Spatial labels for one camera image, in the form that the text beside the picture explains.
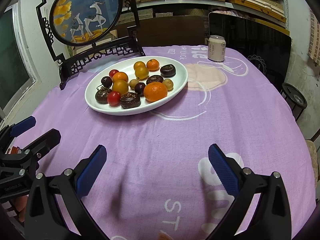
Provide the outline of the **person's hand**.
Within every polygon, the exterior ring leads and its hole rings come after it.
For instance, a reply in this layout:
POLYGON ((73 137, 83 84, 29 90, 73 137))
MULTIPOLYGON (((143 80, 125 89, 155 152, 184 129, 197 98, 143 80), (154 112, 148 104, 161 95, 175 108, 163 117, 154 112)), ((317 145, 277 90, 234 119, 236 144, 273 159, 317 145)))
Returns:
POLYGON ((18 220, 23 223, 25 221, 25 213, 27 208, 28 196, 21 196, 12 200, 16 210, 18 211, 18 220))

